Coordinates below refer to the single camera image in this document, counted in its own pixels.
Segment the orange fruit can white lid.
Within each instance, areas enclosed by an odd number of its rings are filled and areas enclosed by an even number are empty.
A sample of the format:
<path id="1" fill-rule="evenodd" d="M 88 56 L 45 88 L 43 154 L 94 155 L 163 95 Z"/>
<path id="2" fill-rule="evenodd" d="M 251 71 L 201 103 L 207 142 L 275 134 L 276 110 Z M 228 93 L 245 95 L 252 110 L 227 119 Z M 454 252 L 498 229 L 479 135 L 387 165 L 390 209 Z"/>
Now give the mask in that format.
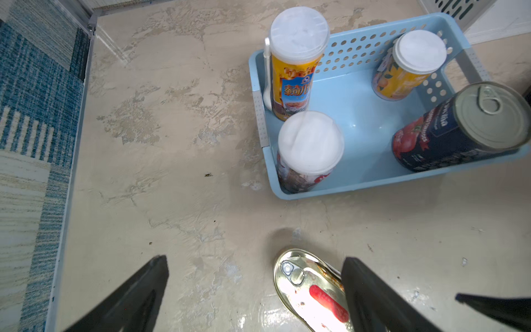
<path id="1" fill-rule="evenodd" d="M 437 34 L 415 30 L 399 37 L 377 68 L 372 88 L 388 101 L 406 98 L 445 63 L 447 49 Z"/>

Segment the dark tomato tin can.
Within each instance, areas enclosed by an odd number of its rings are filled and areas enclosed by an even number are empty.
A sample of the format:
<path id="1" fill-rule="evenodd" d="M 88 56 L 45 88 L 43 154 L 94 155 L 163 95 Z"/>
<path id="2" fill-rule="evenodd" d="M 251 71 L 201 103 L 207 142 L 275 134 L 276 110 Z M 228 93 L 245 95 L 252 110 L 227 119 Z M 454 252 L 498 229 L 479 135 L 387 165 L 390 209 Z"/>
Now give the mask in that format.
<path id="1" fill-rule="evenodd" d="M 398 130 L 392 152 L 424 172 L 515 153 L 530 141 L 530 105 L 496 82 L 470 84 Z"/>

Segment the oval gold fish tin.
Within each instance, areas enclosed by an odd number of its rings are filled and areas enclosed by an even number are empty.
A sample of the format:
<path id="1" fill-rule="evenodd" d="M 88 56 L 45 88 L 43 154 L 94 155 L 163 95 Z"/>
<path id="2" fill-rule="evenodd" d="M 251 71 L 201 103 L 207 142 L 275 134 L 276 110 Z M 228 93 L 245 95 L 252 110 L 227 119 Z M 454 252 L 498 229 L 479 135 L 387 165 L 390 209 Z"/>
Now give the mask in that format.
<path id="1" fill-rule="evenodd" d="M 276 292 L 283 305 L 311 331 L 353 331 L 339 272 L 314 254 L 294 248 L 274 267 Z"/>

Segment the yellow can white lid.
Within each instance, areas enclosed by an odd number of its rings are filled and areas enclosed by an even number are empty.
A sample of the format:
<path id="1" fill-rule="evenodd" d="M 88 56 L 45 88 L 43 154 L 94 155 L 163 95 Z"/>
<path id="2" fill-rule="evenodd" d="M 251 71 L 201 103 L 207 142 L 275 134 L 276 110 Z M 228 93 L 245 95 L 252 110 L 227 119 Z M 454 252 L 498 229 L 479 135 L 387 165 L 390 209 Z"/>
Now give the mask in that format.
<path id="1" fill-rule="evenodd" d="M 313 76 L 330 40 L 324 16 L 309 7 L 281 12 L 269 31 L 272 112 L 278 119 L 308 109 Z"/>

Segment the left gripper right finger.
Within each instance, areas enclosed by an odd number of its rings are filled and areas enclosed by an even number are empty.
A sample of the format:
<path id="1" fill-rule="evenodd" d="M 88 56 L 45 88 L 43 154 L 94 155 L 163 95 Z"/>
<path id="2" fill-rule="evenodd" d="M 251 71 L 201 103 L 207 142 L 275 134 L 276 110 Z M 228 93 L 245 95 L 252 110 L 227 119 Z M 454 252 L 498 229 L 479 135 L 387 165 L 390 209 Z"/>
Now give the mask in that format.
<path id="1" fill-rule="evenodd" d="M 355 331 L 439 331 L 366 264 L 347 257 L 341 270 Z"/>

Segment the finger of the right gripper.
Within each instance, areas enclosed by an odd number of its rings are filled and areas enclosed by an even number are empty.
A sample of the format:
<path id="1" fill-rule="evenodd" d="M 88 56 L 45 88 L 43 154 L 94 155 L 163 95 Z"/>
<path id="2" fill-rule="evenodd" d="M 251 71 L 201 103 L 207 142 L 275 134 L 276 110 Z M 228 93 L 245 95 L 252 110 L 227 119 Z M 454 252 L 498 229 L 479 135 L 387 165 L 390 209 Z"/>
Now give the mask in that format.
<path id="1" fill-rule="evenodd" d="M 530 298 L 498 298 L 458 293 L 455 300 L 519 331 L 530 331 Z"/>

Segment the light blue plastic basket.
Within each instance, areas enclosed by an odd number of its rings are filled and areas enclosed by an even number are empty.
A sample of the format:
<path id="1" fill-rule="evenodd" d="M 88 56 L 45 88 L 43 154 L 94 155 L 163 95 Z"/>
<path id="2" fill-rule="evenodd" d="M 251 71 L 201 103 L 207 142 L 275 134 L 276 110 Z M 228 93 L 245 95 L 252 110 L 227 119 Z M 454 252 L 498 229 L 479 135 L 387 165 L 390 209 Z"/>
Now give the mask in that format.
<path id="1" fill-rule="evenodd" d="M 331 175 L 308 192 L 284 191 L 276 171 L 278 134 L 282 127 L 264 108 L 264 57 L 254 52 L 248 61 L 259 139 L 272 192 L 283 200 L 350 192 L 453 172 L 454 167 L 414 173 L 395 160 L 391 139 L 396 131 L 448 100 L 455 92 L 444 69 L 431 74 L 405 99 L 391 102 L 373 91 L 373 75 L 394 41 L 404 33 L 428 30 L 444 41 L 448 61 L 456 61 L 469 82 L 488 80 L 473 48 L 456 21 L 432 13 L 333 34 L 313 80 L 310 108 L 332 117 L 340 127 L 345 150 Z"/>

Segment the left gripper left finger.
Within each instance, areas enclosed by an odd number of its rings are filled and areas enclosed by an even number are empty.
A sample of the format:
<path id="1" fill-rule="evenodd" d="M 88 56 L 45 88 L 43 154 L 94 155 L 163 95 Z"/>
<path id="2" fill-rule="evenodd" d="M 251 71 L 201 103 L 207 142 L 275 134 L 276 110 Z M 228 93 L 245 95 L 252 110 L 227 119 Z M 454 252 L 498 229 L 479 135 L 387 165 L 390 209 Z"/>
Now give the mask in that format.
<path id="1" fill-rule="evenodd" d="M 153 257 L 67 330 L 153 331 L 169 276 L 167 257 Z"/>

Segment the red label can white lid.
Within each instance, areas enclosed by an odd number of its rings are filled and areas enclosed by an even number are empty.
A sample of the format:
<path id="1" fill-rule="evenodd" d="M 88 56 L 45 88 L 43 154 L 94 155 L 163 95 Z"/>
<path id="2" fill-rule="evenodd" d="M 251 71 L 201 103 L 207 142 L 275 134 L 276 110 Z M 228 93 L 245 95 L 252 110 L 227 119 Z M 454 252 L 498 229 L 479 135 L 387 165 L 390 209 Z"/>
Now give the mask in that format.
<path id="1" fill-rule="evenodd" d="M 344 135 L 325 113 L 303 111 L 289 117 L 278 135 L 277 175 L 291 194 L 312 190 L 344 155 Z"/>

